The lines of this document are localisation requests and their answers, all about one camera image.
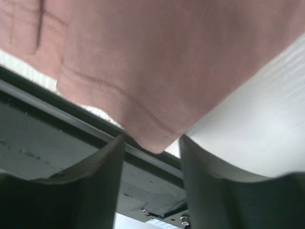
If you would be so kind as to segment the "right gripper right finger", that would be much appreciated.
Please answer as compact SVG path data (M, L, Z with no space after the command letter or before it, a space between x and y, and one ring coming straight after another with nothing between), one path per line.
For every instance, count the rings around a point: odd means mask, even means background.
M305 175L269 178L239 169L187 136L179 140L192 229L302 229Z

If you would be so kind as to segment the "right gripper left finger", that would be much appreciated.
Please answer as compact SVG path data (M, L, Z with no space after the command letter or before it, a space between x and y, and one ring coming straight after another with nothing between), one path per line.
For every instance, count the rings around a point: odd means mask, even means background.
M77 164L47 179L0 179L3 229L111 229L125 142L117 136Z

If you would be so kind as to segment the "pink t shirt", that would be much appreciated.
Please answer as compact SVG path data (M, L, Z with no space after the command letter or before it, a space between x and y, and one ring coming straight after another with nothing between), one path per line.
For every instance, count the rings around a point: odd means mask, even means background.
M3 0L0 47L160 153L305 32L302 0Z

